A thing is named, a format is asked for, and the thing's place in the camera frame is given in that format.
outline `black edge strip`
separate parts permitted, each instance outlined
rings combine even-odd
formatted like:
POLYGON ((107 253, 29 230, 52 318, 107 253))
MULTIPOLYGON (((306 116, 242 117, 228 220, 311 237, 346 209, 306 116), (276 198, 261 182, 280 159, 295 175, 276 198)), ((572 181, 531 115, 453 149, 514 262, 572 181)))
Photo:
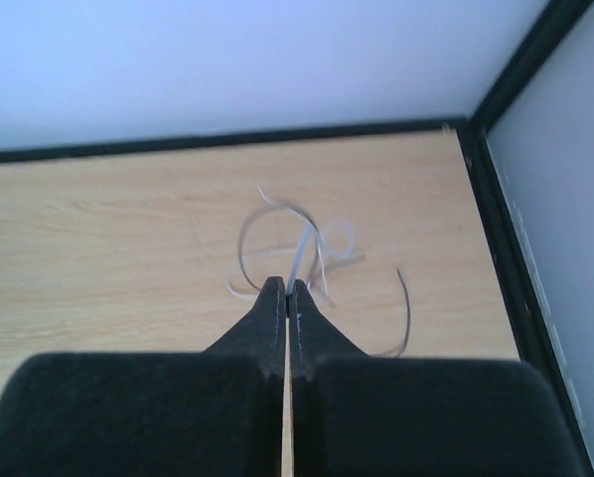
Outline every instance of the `black edge strip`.
POLYGON ((464 117, 446 116, 431 119, 378 122, 358 125, 336 125, 303 129, 240 132, 213 136, 184 136, 105 144, 73 145, 43 149, 0 151, 0 164, 10 162, 43 161, 86 156, 132 154, 141 152, 173 151, 201 147, 237 146, 271 142, 328 139, 335 137, 393 134, 398 132, 456 129, 466 123, 464 117))
POLYGON ((586 475, 594 476, 485 135, 465 126, 458 129, 458 137, 520 358, 538 369, 552 385, 586 475))
POLYGON ((472 116, 474 129, 491 131, 593 0, 550 0, 472 116))

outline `wooden floor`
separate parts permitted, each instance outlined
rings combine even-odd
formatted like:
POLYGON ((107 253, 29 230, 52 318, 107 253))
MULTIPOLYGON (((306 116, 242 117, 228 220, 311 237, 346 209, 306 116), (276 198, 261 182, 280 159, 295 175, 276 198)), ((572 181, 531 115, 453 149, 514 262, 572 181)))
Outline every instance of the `wooden floor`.
MULTIPOLYGON (((337 307, 320 305, 366 351, 401 339, 398 267, 408 355, 517 357, 456 135, 398 134, 0 166, 0 391, 43 351, 217 339, 250 306, 224 282, 258 185, 354 226, 367 259, 331 273, 337 307)), ((271 214, 246 247, 294 245, 301 227, 271 214)), ((290 261, 253 276, 287 278, 290 261)))

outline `thin metal wire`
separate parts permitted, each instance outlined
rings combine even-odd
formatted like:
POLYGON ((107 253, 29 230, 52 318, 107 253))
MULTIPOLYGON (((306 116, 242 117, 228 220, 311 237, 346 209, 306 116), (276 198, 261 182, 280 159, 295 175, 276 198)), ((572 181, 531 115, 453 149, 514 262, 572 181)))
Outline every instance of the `thin metal wire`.
MULTIPOLYGON (((306 212, 299 206, 292 204, 288 201, 273 201, 272 203, 268 203, 267 206, 257 209, 252 214, 250 214, 244 220, 244 223, 242 224, 241 229, 239 230, 239 237, 237 239, 237 262, 239 263, 239 270, 241 271, 241 274, 243 275, 244 279, 248 282, 250 286, 252 286, 257 291, 260 291, 261 287, 253 283, 253 281, 250 279, 250 276, 246 272, 246 267, 244 265, 244 240, 246 239, 246 235, 248 234, 250 226, 252 226, 255 221, 265 216, 266 214, 269 214, 274 211, 291 211, 297 216, 301 217, 303 220, 305 220, 308 224, 310 224, 310 226, 315 231, 315 234, 319 233, 319 229, 317 229, 317 225, 315 224, 315 221, 310 216, 310 214, 308 214, 308 212, 306 212)), ((320 254, 320 250, 318 250, 318 252, 315 253, 313 262, 310 265, 310 270, 308 271, 309 279, 315 274, 315 270, 317 269, 317 265, 319 264, 320 254)))
MULTIPOLYGON (((248 230, 250 229, 250 227, 252 226, 253 223, 255 223, 261 217, 263 217, 266 214, 269 214, 271 212, 289 211, 289 212, 292 212, 293 214, 297 215, 304 221, 306 221, 310 225, 310 227, 312 227, 312 230, 314 231, 314 234, 316 237, 320 236, 320 232, 315 224, 314 219, 311 217, 311 215, 306 210, 304 210, 303 208, 301 208, 298 205, 293 204, 289 201, 270 200, 265 196, 265 194, 263 193, 263 191, 260 188, 258 188, 258 189, 259 189, 259 192, 260 192, 262 198, 264 199, 264 201, 266 201, 266 203, 268 205, 264 206, 260 209, 257 209, 256 211, 253 211, 244 220, 244 222, 241 226, 241 229, 239 230, 239 237, 237 239, 237 262, 239 264, 239 270, 241 271, 241 274, 244 277, 244 279, 246 280, 246 282, 248 282, 248 284, 253 289, 260 291, 261 288, 258 285, 256 285, 255 283, 253 283, 250 276, 246 272, 246 267, 244 264, 244 252, 243 252, 244 241, 246 239, 246 235, 248 234, 248 230)), ((326 298, 326 301, 328 301, 328 303, 331 306, 335 307, 335 303, 328 296, 328 293, 326 290, 327 289, 327 286, 325 284, 326 274, 330 273, 331 271, 333 271, 335 269, 339 269, 341 267, 348 266, 348 265, 357 263, 359 261, 363 261, 366 259, 366 256, 362 255, 362 254, 361 255, 353 255, 353 256, 341 259, 337 262, 331 263, 329 265, 325 265, 324 258, 322 256, 322 250, 321 250, 321 240, 315 239, 315 245, 317 247, 317 253, 315 253, 315 257, 313 258, 313 262, 311 263, 310 269, 308 271, 307 285, 309 286, 309 288, 312 286, 319 291, 319 286, 317 284, 317 280, 320 278, 324 279, 325 290, 322 293, 322 295, 326 298)), ((400 269, 398 269, 398 268, 396 269, 396 276, 398 277, 398 281, 400 282, 401 288, 403 289, 403 295, 405 298, 405 332, 403 335, 403 339, 399 345, 397 345, 396 347, 394 347, 391 350, 388 350, 384 353, 377 354, 376 356, 398 358, 405 352, 405 350, 407 349, 407 345, 409 343, 409 337, 410 337, 410 332, 411 332, 411 316, 412 316, 411 303, 410 303, 410 299, 409 299, 409 291, 407 289, 407 284, 405 283, 405 280, 403 279, 403 274, 401 273, 400 269)))

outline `white wall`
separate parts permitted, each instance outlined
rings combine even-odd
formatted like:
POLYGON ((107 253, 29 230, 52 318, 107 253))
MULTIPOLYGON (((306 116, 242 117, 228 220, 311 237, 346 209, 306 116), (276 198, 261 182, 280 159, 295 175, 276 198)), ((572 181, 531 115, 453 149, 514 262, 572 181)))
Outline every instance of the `white wall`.
POLYGON ((594 5, 489 142, 594 462, 594 5))
POLYGON ((0 0, 0 149, 470 114, 546 0, 0 0))

